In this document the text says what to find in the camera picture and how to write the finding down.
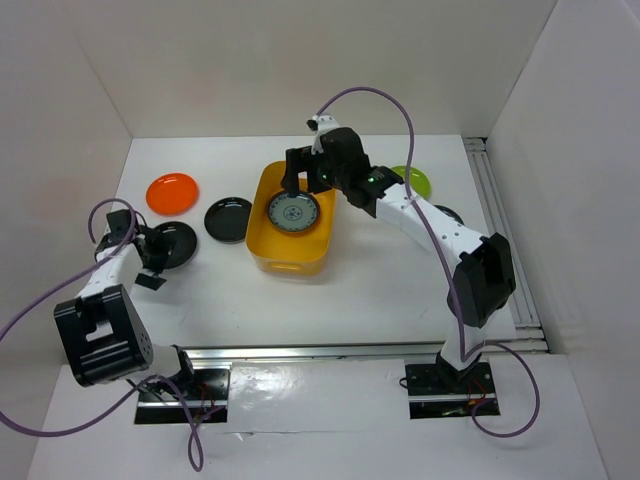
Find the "black plate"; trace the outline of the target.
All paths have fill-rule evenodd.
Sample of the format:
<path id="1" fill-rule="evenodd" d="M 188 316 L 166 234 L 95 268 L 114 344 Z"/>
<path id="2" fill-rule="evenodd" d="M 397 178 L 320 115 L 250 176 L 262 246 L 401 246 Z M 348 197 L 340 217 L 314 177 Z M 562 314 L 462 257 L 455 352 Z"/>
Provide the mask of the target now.
<path id="1" fill-rule="evenodd" d="M 159 266 L 163 270 L 182 267 L 192 260 L 198 248 L 198 238 L 190 225 L 169 221 L 154 227 L 152 231 L 153 246 L 159 252 Z"/>
<path id="2" fill-rule="evenodd" d="M 206 211 L 204 228 L 216 241 L 239 243 L 246 237 L 252 204 L 240 197 L 215 201 Z"/>

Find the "blue patterned plate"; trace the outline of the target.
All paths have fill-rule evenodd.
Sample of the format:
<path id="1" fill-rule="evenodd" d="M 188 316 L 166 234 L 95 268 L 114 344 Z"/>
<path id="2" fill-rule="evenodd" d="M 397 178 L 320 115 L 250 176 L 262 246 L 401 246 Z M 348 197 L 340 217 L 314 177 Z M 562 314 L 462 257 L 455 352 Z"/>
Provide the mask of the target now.
<path id="1" fill-rule="evenodd" d="M 460 215 L 458 213 L 456 213 L 454 210 L 450 209 L 449 207 L 446 207 L 444 205 L 436 205 L 436 208 L 438 210 L 440 210 L 442 213 L 444 213 L 445 215 L 447 215 L 448 217 L 452 218 L 457 223 L 459 223 L 461 225 L 464 224 L 464 221 L 460 217 Z"/>
<path id="2" fill-rule="evenodd" d="M 285 233 L 305 232 L 316 224 L 319 217 L 319 204 L 306 192 L 290 195 L 282 191 L 267 206 L 267 218 L 275 228 Z"/>

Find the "orange plate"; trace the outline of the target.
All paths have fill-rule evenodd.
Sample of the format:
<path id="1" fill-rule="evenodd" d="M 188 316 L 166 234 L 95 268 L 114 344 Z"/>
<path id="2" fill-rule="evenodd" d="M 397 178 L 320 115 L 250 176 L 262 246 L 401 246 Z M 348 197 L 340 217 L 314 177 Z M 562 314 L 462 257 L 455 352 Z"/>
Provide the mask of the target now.
<path id="1" fill-rule="evenodd" d="M 153 180 L 145 194 L 147 206 L 163 216 L 187 212 L 198 198 L 198 184 L 191 176 L 181 172 L 167 173 Z"/>

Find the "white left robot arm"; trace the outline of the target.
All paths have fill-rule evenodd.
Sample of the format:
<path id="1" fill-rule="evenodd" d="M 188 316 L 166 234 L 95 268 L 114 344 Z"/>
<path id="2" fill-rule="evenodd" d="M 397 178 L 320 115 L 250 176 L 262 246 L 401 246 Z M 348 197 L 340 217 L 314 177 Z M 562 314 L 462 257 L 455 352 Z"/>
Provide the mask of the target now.
<path id="1" fill-rule="evenodd" d="M 108 232 L 95 251 L 98 268 L 71 300 L 58 304 L 54 320 L 75 380 L 83 387 L 162 375 L 176 399 L 196 390 L 197 374 L 186 351 L 156 346 L 134 306 L 133 286 L 157 291 L 161 274 L 194 256 L 198 241 L 189 225 L 170 221 L 154 228 L 127 209 L 106 216 Z"/>

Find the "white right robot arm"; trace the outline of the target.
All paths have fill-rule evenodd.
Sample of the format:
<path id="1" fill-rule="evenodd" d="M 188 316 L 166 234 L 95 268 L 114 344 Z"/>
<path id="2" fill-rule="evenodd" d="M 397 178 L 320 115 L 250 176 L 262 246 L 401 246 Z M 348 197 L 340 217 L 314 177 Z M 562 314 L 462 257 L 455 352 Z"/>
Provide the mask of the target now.
<path id="1" fill-rule="evenodd" d="M 468 228 L 390 168 L 372 165 L 353 129 L 327 116 L 315 116 L 307 125 L 314 141 L 286 151 L 282 188 L 290 196 L 299 194 L 298 176 L 305 173 L 309 193 L 337 190 L 352 206 L 438 256 L 455 325 L 436 356 L 436 379 L 444 390 L 460 391 L 479 361 L 490 321 L 516 288 L 509 241 L 499 233 L 486 236 Z"/>

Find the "yellow plastic bin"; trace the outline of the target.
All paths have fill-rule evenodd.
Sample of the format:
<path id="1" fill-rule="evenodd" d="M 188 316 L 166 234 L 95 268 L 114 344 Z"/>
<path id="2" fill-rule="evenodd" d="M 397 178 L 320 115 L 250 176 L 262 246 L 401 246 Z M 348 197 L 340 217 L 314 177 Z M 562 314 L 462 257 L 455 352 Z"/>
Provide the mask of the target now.
<path id="1" fill-rule="evenodd" d="M 266 166 L 257 185 L 246 232 L 246 245 L 259 269 L 265 272 L 291 275 L 316 275 L 324 267 L 329 249 L 336 203 L 335 192 L 329 190 L 311 197 L 317 207 L 308 215 L 299 214 L 304 222 L 315 222 L 299 232 L 277 228 L 275 217 L 283 213 L 281 208 L 270 215 L 270 205 L 283 193 L 280 181 L 285 173 L 285 163 L 278 161 Z"/>

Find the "green plate right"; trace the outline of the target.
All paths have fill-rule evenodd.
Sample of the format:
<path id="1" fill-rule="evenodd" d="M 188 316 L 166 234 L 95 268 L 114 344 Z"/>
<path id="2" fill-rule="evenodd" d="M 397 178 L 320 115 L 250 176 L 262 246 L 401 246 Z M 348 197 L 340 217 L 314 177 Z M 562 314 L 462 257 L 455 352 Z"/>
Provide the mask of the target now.
<path id="1" fill-rule="evenodd" d="M 391 170 L 403 179 L 406 178 L 406 166 L 396 165 Z M 432 185 L 428 176 L 420 169 L 411 167 L 408 174 L 411 188 L 421 197 L 429 199 L 432 193 Z"/>

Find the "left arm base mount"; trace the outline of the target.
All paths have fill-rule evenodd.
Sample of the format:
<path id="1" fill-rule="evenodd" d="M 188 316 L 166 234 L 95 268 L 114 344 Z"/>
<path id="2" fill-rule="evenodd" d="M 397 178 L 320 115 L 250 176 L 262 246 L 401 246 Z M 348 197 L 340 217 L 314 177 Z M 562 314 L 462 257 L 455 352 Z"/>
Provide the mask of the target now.
<path id="1" fill-rule="evenodd" d="M 192 419 L 197 423 L 226 423 L 231 380 L 229 363 L 196 367 L 192 382 L 182 387 L 182 395 Z M 182 403 L 168 387 L 144 387 L 138 394 L 136 425 L 186 424 Z"/>

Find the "aluminium rail front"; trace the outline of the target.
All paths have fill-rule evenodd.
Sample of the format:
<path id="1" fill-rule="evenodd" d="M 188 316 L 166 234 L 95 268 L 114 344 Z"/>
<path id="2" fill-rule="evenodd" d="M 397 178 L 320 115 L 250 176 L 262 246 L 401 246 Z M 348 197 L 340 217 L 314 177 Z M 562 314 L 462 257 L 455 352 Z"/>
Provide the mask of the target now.
<path id="1" fill-rule="evenodd" d="M 438 343 L 347 344 L 284 347 L 190 348 L 194 362 L 317 361 L 342 359 L 409 358 L 435 355 Z"/>

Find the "aluminium rail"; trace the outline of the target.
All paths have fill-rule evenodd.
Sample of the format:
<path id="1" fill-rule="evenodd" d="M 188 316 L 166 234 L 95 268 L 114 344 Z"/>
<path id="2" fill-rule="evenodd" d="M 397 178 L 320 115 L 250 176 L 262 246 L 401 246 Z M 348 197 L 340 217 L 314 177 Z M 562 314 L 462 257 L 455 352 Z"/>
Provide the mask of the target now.
<path id="1" fill-rule="evenodd" d="M 347 344 L 284 347 L 190 348 L 194 362 L 317 361 L 342 359 L 409 358 L 435 355 L 438 343 Z"/>
<path id="2" fill-rule="evenodd" d="M 516 336 L 512 348 L 525 354 L 549 353 L 549 346 L 518 254 L 504 203 L 491 168 L 486 141 L 480 137 L 464 137 L 464 149 L 470 164 L 488 227 L 502 234 L 510 243 L 516 290 L 509 300 Z"/>

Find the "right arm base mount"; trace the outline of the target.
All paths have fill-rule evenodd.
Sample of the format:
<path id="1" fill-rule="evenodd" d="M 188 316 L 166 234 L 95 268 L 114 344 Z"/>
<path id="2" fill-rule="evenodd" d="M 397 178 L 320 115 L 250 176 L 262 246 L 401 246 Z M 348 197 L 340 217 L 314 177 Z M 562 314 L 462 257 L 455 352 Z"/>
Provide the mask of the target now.
<path id="1" fill-rule="evenodd" d="M 407 394 L 412 420 L 470 417 L 474 408 L 478 416 L 500 414 L 493 371 L 485 360 L 456 378 L 434 355 L 405 357 L 398 385 Z"/>

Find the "aluminium rail right side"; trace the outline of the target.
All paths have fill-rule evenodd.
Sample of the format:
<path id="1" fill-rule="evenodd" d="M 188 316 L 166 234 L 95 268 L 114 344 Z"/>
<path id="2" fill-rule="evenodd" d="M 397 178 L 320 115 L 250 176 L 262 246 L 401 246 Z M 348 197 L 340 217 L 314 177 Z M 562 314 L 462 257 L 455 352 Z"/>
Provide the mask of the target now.
<path id="1" fill-rule="evenodd" d="M 549 353 L 549 346 L 518 254 L 504 203 L 491 168 L 486 141 L 480 137 L 464 137 L 464 149 L 470 164 L 488 227 L 502 234 L 510 243 L 516 290 L 509 300 L 516 336 L 512 348 L 525 354 Z"/>

